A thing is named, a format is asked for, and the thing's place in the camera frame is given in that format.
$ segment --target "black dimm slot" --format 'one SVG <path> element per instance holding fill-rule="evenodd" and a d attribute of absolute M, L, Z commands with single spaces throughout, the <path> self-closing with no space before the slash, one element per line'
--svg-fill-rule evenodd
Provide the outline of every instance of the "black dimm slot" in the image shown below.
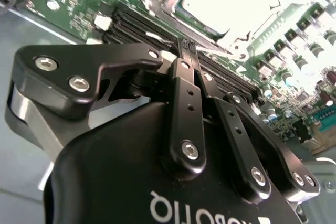
<path fill-rule="evenodd" d="M 220 73 L 222 73 L 222 77 L 225 79 L 225 77 L 229 78 L 230 81 L 233 82 L 233 84 L 238 84 L 240 86 L 244 86 L 245 89 L 248 89 L 249 91 L 256 91 L 256 87 L 249 84 L 248 82 L 242 80 L 240 77 L 236 76 L 234 73 L 231 73 L 229 70 L 221 67 L 220 65 L 218 65 L 216 62 L 210 60 L 209 58 L 207 58 L 206 56 L 201 56 L 200 58 L 207 62 L 207 64 L 211 65 L 212 68 L 215 68 L 217 71 L 219 71 Z"/>
<path fill-rule="evenodd" d="M 117 9 L 117 12 L 119 14 L 119 17 L 124 19 L 125 22 L 127 22 L 130 25 L 133 25 L 137 27 L 138 29 L 141 29 L 142 31 L 146 32 L 149 31 L 151 33 L 157 34 L 160 37 L 162 37 L 165 40 L 175 41 L 176 37 L 172 34 L 168 33 L 164 29 L 160 28 L 150 20 L 142 17 L 141 15 L 137 14 L 136 12 L 133 12 L 128 7 L 127 8 L 121 8 L 121 11 Z"/>
<path fill-rule="evenodd" d="M 122 33 L 119 30 L 111 30 L 112 33 L 106 33 L 106 36 L 115 38 L 116 40 L 121 41 L 121 43 L 136 43 L 138 42 L 137 40 L 135 40 L 134 38 L 130 37 L 127 34 Z"/>
<path fill-rule="evenodd" d="M 156 39 L 150 38 L 150 37 L 146 36 L 145 34 L 139 34 L 139 31 L 136 30 L 136 28 L 134 28 L 134 26 L 131 26 L 129 24 L 124 24 L 124 23 L 117 22 L 115 24 L 115 28 L 120 30 L 120 31 L 123 31 L 124 33 L 126 33 L 129 36 L 133 37 L 134 39 L 138 40 L 139 42 L 147 43 L 147 44 L 149 44 L 150 46 L 152 46 L 156 49 L 166 50 L 166 51 L 168 51 L 170 49 L 169 46 L 159 42 Z"/>

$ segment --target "screw hole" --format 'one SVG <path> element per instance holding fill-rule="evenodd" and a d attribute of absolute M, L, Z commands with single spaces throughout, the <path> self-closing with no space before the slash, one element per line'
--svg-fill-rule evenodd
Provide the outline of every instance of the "screw hole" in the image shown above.
<path fill-rule="evenodd" d="M 181 62 L 181 65 L 186 69 L 190 68 L 189 65 L 184 61 Z"/>
<path fill-rule="evenodd" d="M 155 59 L 157 59 L 159 57 L 159 55 L 156 52 L 152 51 L 152 50 L 149 50 L 148 54 L 150 56 L 152 56 L 153 58 L 155 58 Z"/>
<path fill-rule="evenodd" d="M 194 111 L 194 110 L 195 110 L 195 108 L 194 108 L 192 105 L 190 105 L 190 104 L 187 106 L 187 108 L 188 108 L 190 111 Z"/>
<path fill-rule="evenodd" d="M 243 132 L 242 132 L 239 128 L 237 128 L 237 127 L 236 127 L 236 132 L 237 132 L 239 135 L 242 135 L 242 133 L 243 133 Z"/>

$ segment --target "electrolytic capacitor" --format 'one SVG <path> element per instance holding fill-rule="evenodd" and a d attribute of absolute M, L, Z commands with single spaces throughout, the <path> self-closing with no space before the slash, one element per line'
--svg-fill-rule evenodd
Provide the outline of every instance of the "electrolytic capacitor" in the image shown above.
<path fill-rule="evenodd" d="M 329 71 L 326 74 L 326 77 L 334 86 L 336 86 L 336 73 L 334 71 Z"/>
<path fill-rule="evenodd" d="M 297 81 L 290 72 L 283 73 L 281 77 L 287 86 L 296 86 Z"/>
<path fill-rule="evenodd" d="M 296 134 L 295 134 L 295 130 L 293 130 L 293 129 L 289 129 L 289 130 L 288 130 L 288 136 L 289 136 L 290 138 L 295 137 L 295 136 L 296 136 Z"/>
<path fill-rule="evenodd" d="M 265 114 L 261 114 L 260 115 L 260 118 L 262 119 L 262 121 L 266 124 L 269 124 L 269 120 L 267 119 L 266 115 Z"/>
<path fill-rule="evenodd" d="M 282 140 L 283 140 L 284 142 L 287 142 L 287 141 L 289 140 L 288 133 L 285 132 L 285 133 L 281 136 L 281 138 L 282 138 Z"/>
<path fill-rule="evenodd" d="M 320 98 L 326 106 L 331 106 L 334 104 L 331 96 L 325 91 L 321 91 Z"/>
<path fill-rule="evenodd" d="M 329 41 L 329 43 L 333 46 L 336 46 L 336 34 L 329 35 L 327 37 L 327 41 Z"/>
<path fill-rule="evenodd" d="M 267 119 L 269 121 L 275 121 L 278 118 L 278 116 L 275 113 L 275 109 L 273 109 L 273 108 L 268 109 L 266 111 L 266 115 L 267 115 Z"/>
<path fill-rule="evenodd" d="M 284 112 L 284 116 L 285 116 L 285 118 L 292 118 L 293 117 L 293 113 L 290 110 L 286 110 Z"/>
<path fill-rule="evenodd" d="M 299 60 L 298 62 L 296 62 L 296 65 L 299 67 L 299 69 L 303 74 L 308 76 L 314 74 L 314 71 L 312 70 L 312 68 L 310 67 L 310 65 L 306 60 Z"/>
<path fill-rule="evenodd" d="M 315 47 L 311 50 L 311 52 L 315 55 L 318 60 L 326 60 L 329 58 L 330 54 L 325 51 L 322 47 Z"/>
<path fill-rule="evenodd" d="M 263 92 L 264 92 L 264 96 L 266 97 L 271 97 L 272 96 L 272 91 L 271 91 L 271 87 L 269 85 L 264 85 L 262 87 Z"/>

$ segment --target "gray metal surface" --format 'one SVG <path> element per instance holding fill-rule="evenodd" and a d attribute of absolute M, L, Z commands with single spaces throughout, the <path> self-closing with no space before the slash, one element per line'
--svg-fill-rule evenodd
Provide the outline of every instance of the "gray metal surface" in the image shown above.
<path fill-rule="evenodd" d="M 42 192 L 37 184 L 50 163 L 45 152 L 14 134 L 4 120 L 14 53 L 25 45 L 64 43 L 12 13 L 0 16 L 1 224 L 43 223 Z"/>
<path fill-rule="evenodd" d="M 336 165 L 313 161 L 305 163 L 321 184 L 320 195 L 302 203 L 303 212 L 309 224 L 334 224 L 336 220 L 336 190 L 330 190 L 329 183 L 336 184 Z"/>
<path fill-rule="evenodd" d="M 70 123 L 26 98 L 16 87 L 13 89 L 10 107 L 18 118 L 27 123 L 53 162 L 66 144 L 90 130 L 89 117 Z"/>

